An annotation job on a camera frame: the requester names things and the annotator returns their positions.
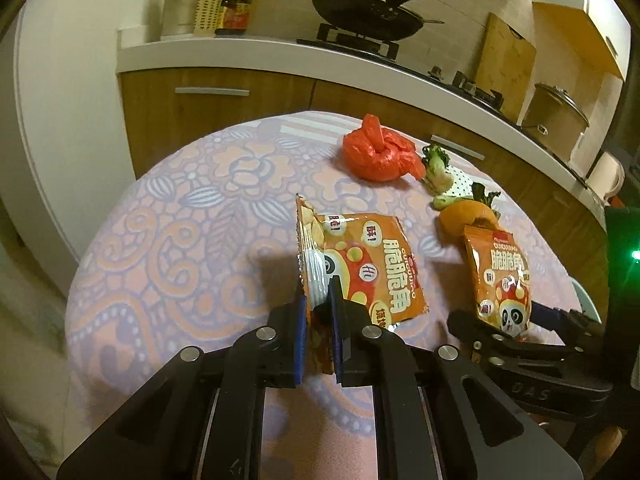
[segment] red plastic bag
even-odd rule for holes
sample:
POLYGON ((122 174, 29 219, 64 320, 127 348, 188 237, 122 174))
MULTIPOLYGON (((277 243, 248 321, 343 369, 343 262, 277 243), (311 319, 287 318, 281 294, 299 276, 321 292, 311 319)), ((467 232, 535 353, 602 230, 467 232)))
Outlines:
POLYGON ((380 126, 371 114, 365 115, 360 128, 344 136, 342 156, 351 173, 364 180, 388 182, 407 173, 420 180, 426 174, 415 144, 380 126))

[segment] flower pattern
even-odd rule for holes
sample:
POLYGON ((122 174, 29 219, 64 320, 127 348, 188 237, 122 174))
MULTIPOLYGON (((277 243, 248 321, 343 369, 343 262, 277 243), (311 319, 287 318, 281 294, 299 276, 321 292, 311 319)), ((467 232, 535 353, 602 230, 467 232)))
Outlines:
MULTIPOLYGON (((423 348, 455 343, 447 314, 473 301, 466 256, 442 242, 420 183, 403 177, 372 184, 348 174, 340 140, 359 126, 322 112, 238 124, 178 150, 127 190, 82 258, 66 311, 87 431, 179 349, 229 346, 260 326, 270 306, 292 299, 296 193, 324 212, 397 216, 430 306, 398 333, 423 348)), ((490 183, 466 160, 451 158, 490 183)), ((566 271, 518 205, 503 194, 497 206, 529 258, 533 298, 579 308, 566 271)), ((351 479, 356 470, 360 478, 376 476, 370 388, 341 389, 334 377, 308 375, 296 390, 268 390, 264 427, 266 478, 351 479), (319 442, 321 463, 305 453, 319 442), (336 461, 353 467, 339 471, 336 461)))

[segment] white kettle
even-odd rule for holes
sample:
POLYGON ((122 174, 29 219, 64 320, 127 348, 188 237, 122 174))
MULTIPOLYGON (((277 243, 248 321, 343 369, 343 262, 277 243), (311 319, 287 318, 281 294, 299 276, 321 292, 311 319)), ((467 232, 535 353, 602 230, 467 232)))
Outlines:
POLYGON ((622 188, 625 168, 609 152, 604 152, 587 179, 587 184, 604 202, 622 188))

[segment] gas stove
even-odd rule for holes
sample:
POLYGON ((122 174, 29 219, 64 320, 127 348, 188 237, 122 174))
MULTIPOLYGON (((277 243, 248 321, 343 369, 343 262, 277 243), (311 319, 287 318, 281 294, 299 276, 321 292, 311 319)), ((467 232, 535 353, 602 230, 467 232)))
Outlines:
POLYGON ((511 126, 516 126, 516 124, 507 120, 500 112, 500 107, 504 101, 500 92, 484 92, 482 89, 477 88, 473 80, 462 72, 456 72, 453 81, 448 84, 442 80, 442 71, 437 66, 434 66, 426 74, 403 66, 396 61, 398 49, 400 47, 397 43, 391 41, 370 40, 369 38, 354 35, 351 32, 341 31, 327 23, 321 23, 315 40, 300 39, 296 41, 299 44, 326 48, 328 50, 341 52, 350 56, 368 59, 370 61, 401 70, 407 74, 414 75, 441 86, 442 88, 477 104, 479 107, 484 108, 493 115, 500 117, 511 126))

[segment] orange fruit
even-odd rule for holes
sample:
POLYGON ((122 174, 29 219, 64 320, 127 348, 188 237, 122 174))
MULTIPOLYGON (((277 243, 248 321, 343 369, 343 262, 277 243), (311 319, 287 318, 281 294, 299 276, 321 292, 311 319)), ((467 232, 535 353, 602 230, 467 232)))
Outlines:
POLYGON ((444 231, 454 238, 464 234, 465 225, 475 225, 485 229, 500 229, 491 208, 475 200, 461 200, 444 208, 439 215, 444 231))

